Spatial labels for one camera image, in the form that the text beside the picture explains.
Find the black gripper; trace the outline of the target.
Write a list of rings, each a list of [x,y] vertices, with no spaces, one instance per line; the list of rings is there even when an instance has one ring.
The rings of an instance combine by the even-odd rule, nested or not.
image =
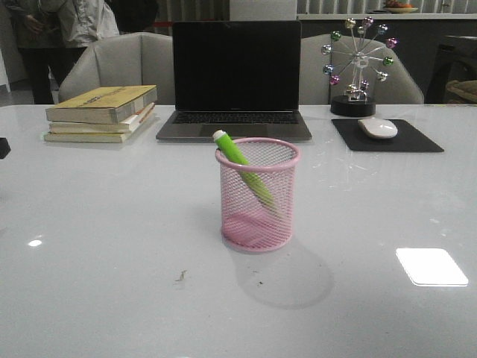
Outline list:
[[[0,138],[0,159],[3,160],[10,153],[10,144],[4,137]]]

